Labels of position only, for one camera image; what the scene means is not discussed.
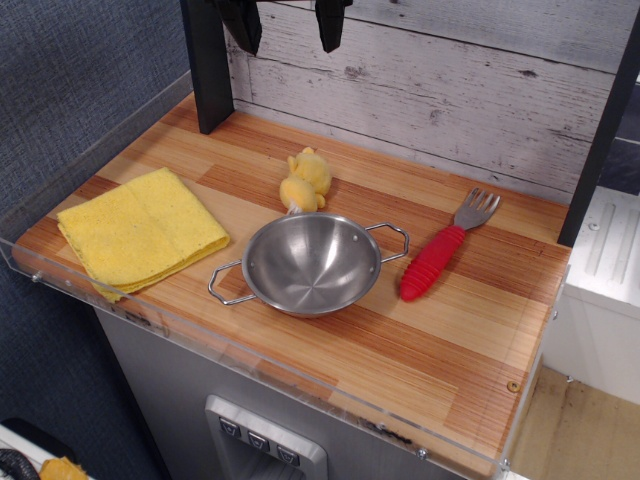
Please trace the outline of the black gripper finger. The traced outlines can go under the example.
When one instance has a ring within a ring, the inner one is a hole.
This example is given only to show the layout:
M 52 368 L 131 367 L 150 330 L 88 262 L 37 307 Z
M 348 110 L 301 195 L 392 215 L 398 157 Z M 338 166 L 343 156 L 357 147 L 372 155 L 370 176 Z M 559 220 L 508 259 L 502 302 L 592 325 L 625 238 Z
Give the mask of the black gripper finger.
M 213 4 L 238 47 L 256 55 L 262 36 L 257 3 L 247 0 L 214 0 Z
M 315 15 L 323 50 L 331 53 L 341 44 L 345 10 L 352 0 L 316 0 Z

